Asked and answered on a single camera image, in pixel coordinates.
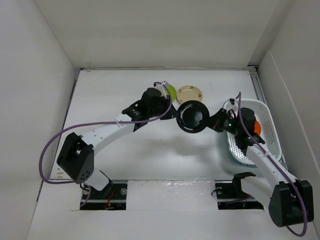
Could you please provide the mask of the black plate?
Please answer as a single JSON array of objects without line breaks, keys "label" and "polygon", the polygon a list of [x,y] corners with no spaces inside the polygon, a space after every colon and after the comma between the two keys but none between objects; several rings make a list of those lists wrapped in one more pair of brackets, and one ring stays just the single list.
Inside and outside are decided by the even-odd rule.
[{"label": "black plate", "polygon": [[181,104],[176,113],[176,122],[186,133],[196,134],[203,131],[206,125],[204,120],[210,118],[208,108],[200,101],[189,100]]}]

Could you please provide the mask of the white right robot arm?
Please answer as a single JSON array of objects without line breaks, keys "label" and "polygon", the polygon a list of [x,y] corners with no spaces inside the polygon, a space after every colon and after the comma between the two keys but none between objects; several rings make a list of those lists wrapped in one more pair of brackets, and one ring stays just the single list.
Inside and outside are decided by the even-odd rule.
[{"label": "white right robot arm", "polygon": [[307,180],[289,173],[268,152],[265,141],[255,132],[253,110],[242,107],[237,113],[221,108],[201,123],[220,133],[234,135],[237,147],[267,179],[272,194],[267,201],[269,215],[278,227],[308,223],[314,220],[313,188]]}]

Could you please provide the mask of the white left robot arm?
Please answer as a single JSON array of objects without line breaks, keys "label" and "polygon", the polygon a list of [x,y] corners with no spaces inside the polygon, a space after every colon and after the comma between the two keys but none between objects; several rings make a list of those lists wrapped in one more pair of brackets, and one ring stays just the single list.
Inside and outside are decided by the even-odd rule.
[{"label": "white left robot arm", "polygon": [[157,82],[114,121],[101,123],[97,129],[82,135],[75,132],[68,134],[57,157],[57,165],[76,184],[88,185],[98,197],[107,198],[112,192],[113,182],[95,168],[95,156],[119,138],[136,132],[150,122],[173,119],[175,114],[168,86]]}]

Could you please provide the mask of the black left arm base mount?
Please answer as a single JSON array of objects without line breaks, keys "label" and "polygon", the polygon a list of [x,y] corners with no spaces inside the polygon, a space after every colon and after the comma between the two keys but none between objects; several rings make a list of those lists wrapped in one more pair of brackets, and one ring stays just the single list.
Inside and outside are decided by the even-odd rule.
[{"label": "black left arm base mount", "polygon": [[93,187],[86,185],[80,187],[82,190],[79,209],[83,211],[125,211],[127,207],[127,181],[115,181],[111,192],[102,196]]}]

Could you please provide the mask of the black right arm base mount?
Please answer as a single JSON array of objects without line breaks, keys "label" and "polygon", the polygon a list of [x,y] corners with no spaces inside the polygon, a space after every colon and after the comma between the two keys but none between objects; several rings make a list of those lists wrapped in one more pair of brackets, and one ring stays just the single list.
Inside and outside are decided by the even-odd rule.
[{"label": "black right arm base mount", "polygon": [[236,191],[230,181],[216,181],[211,192],[216,197],[218,210],[263,210],[264,206],[242,191]]}]

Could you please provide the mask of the orange plate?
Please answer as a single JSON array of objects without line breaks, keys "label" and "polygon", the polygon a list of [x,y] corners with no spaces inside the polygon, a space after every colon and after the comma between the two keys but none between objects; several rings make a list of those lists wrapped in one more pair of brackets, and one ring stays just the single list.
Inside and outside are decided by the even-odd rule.
[{"label": "orange plate", "polygon": [[262,132],[261,124],[256,120],[254,123],[254,133],[260,136],[261,132]]}]

